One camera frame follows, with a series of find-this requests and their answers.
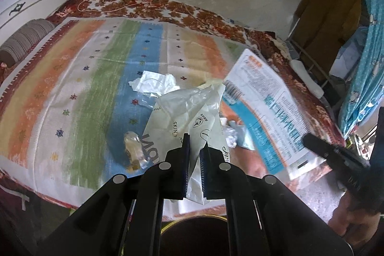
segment barcode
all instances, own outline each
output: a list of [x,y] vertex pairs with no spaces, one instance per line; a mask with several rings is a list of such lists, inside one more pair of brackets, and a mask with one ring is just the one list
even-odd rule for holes
[[243,92],[237,88],[236,85],[230,80],[224,81],[223,84],[225,85],[224,98],[230,104],[235,104],[236,101],[238,101],[240,97],[244,95]]

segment silver rivet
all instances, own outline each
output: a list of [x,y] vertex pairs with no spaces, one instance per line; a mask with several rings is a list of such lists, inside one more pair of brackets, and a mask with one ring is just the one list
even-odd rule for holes
[[264,181],[269,185],[274,185],[277,182],[277,179],[274,175],[268,175],[264,177]]
[[124,180],[125,177],[123,175],[116,175],[115,177],[113,177],[113,182],[116,184],[122,183],[124,182]]
[[161,163],[159,164],[159,168],[160,168],[161,170],[167,170],[167,169],[170,169],[170,163],[168,163],[168,162],[161,162]]
[[229,164],[229,163],[221,163],[218,167],[221,170],[230,170],[231,169],[231,164]]

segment human hand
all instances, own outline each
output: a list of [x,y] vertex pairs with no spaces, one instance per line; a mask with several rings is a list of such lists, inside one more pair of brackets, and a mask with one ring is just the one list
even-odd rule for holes
[[380,213],[373,214],[365,209],[348,211],[352,195],[347,191],[340,199],[339,206],[333,211],[328,225],[353,247],[359,248],[367,243],[378,229]]

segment striped pillow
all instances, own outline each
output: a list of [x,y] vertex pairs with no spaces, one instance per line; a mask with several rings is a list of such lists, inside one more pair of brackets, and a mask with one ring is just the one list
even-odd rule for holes
[[19,28],[0,47],[0,62],[8,67],[24,58],[26,52],[54,29],[53,23],[45,19],[31,20]]

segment blue stripe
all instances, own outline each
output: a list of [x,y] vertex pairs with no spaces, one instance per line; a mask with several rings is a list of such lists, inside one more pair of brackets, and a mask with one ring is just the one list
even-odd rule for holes
[[153,105],[155,99],[134,92],[128,82],[140,77],[142,71],[159,71],[162,34],[162,25],[141,23],[125,61],[126,66],[119,81],[114,99],[113,115],[107,132],[105,180],[118,173],[123,173],[128,177],[144,173],[143,170],[138,170],[135,173],[126,172],[130,162],[125,152],[124,134],[127,131],[134,131],[141,138],[152,112],[148,106],[145,106],[144,101],[149,101]]
[[272,143],[266,136],[261,124],[253,113],[249,111],[249,109],[241,101],[237,101],[235,104],[230,104],[227,102],[225,97],[223,97],[223,100],[239,116],[244,125],[248,128],[252,136],[253,144],[256,146],[260,156],[264,160],[264,164],[266,165],[268,171],[274,175],[283,170],[284,165],[275,152]]

